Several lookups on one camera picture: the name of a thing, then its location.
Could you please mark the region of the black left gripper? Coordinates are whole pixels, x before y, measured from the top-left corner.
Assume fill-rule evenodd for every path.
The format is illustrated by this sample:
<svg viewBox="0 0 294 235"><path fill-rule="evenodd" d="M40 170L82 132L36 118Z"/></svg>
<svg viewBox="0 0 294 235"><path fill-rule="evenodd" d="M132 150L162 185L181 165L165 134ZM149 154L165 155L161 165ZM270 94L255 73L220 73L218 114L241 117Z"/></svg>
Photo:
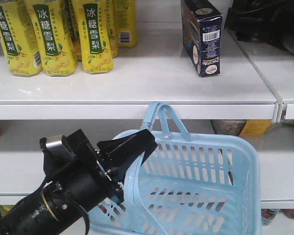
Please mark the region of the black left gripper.
<svg viewBox="0 0 294 235"><path fill-rule="evenodd" d="M44 154L45 187L41 198L54 215L87 213L104 199L117 205L124 201L121 186L132 163L143 154L143 163L156 146L147 129L109 141L97 143L96 150L79 129L66 136L75 157L70 162Z"/></svg>

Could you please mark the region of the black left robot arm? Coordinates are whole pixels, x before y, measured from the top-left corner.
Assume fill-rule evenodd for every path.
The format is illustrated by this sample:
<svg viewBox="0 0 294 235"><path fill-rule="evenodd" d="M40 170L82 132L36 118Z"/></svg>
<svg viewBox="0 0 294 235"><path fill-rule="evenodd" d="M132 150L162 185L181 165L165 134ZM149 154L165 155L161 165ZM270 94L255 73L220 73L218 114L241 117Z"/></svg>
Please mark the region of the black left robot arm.
<svg viewBox="0 0 294 235"><path fill-rule="evenodd" d="M96 147L82 130L42 138L45 178L6 215L0 212L0 235L58 235L80 218L89 231L88 212L106 198L121 204L128 168L137 158L145 161L156 147L147 129Z"/></svg>

